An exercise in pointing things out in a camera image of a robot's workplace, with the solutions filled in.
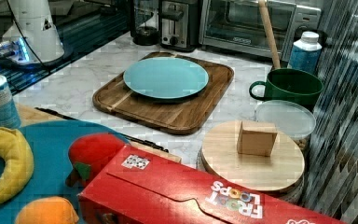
round wooden board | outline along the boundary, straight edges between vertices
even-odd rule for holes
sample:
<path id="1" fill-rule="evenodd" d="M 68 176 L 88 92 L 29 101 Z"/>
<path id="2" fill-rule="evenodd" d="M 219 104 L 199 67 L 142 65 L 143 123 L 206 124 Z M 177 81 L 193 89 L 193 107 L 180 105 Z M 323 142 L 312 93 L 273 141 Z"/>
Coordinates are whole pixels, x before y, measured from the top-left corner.
<path id="1" fill-rule="evenodd" d="M 243 124 L 252 125 L 253 121 Z M 304 157 L 298 145 L 278 132 L 270 157 L 239 154 L 237 142 L 241 121 L 212 128 L 202 143 L 201 157 L 206 171 L 247 189 L 286 192 L 300 181 Z"/>

yellow plush toy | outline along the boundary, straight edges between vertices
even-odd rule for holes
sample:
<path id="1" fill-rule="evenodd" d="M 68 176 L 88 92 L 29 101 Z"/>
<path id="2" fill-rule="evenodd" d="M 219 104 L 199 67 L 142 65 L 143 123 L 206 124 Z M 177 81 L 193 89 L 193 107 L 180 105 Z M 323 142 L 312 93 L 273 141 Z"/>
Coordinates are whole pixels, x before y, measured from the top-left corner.
<path id="1" fill-rule="evenodd" d="M 34 156 L 19 130 L 0 128 L 0 157 L 5 169 L 0 177 L 0 203 L 19 193 L 34 172 Z"/>
<path id="2" fill-rule="evenodd" d="M 21 209 L 16 224 L 76 224 L 79 217 L 72 204 L 61 197 L 35 200 Z"/>

plush toy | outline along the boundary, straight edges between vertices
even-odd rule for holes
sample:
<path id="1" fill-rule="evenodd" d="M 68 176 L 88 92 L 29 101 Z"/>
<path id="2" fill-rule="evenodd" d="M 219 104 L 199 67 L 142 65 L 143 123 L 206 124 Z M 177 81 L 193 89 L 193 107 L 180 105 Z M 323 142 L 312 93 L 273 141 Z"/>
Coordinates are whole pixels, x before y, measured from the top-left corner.
<path id="1" fill-rule="evenodd" d="M 72 187 L 80 180 L 87 186 L 125 145 L 111 133 L 94 133 L 76 139 L 69 147 L 69 160 L 74 169 L 65 184 Z"/>
<path id="2" fill-rule="evenodd" d="M 34 155 L 19 130 L 0 128 L 0 157 L 5 169 L 0 177 L 0 203 L 17 195 L 34 173 Z"/>
<path id="3" fill-rule="evenodd" d="M 49 197 L 25 205 L 17 215 L 15 224 L 76 224 L 78 220 L 68 200 Z"/>

knife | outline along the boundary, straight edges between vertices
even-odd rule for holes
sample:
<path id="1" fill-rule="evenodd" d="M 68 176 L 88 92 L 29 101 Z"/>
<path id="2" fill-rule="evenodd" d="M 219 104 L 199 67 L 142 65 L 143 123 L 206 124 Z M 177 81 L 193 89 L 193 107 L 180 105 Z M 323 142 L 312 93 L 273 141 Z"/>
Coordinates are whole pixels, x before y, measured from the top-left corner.
<path id="1" fill-rule="evenodd" d="M 58 113 L 58 112 L 55 111 L 55 110 L 46 109 L 46 108 L 40 108 L 40 107 L 35 107 L 35 109 L 37 109 L 37 110 L 39 110 L 39 111 L 42 111 L 42 112 L 45 112 L 45 113 L 48 113 L 48 114 L 50 114 L 50 115 L 53 115 L 53 116 L 62 118 L 62 119 L 78 120 L 78 119 L 74 119 L 74 118 L 71 118 L 71 117 L 69 117 L 69 116 L 65 116 L 65 115 L 63 115 L 63 114 L 60 114 L 60 113 Z M 161 146 L 157 145 L 157 144 L 154 143 L 154 142 L 150 142 L 150 141 L 147 141 L 147 140 L 142 140 L 142 139 L 139 139 L 139 138 L 135 138 L 135 137 L 126 135 L 126 134 L 124 134 L 124 133 L 119 133 L 119 134 L 123 135 L 125 138 L 127 138 L 128 140 L 130 140 L 130 141 L 132 141 L 132 142 L 137 142 L 137 143 L 140 143 L 140 144 L 142 144 L 142 145 L 144 145 L 144 146 L 152 147 L 152 148 L 154 148 L 154 149 L 158 149 L 158 150 L 160 150 L 160 151 L 164 151 L 164 152 L 167 152 L 167 153 L 170 152 L 167 148 L 161 147 Z"/>

teal plate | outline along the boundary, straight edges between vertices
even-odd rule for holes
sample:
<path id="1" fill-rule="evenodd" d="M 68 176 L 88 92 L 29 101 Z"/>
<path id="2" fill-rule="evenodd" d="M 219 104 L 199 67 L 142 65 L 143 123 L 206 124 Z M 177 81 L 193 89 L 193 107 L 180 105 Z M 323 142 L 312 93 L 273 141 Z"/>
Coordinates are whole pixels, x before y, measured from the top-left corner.
<path id="1" fill-rule="evenodd" d="M 141 60 L 124 72 L 124 82 L 131 90 L 157 99 L 195 94 L 208 80 L 208 73 L 200 65 L 169 57 Z"/>
<path id="2" fill-rule="evenodd" d="M 11 224 L 27 203 L 51 196 L 69 200 L 84 224 L 77 194 L 83 189 L 78 183 L 72 188 L 65 178 L 72 171 L 68 158 L 69 146 L 79 137 L 92 133 L 111 133 L 128 143 L 121 134 L 100 124 L 80 120 L 58 120 L 20 128 L 34 153 L 34 174 L 25 188 L 10 201 L 0 204 L 0 224 Z M 0 175 L 5 162 L 0 158 Z"/>

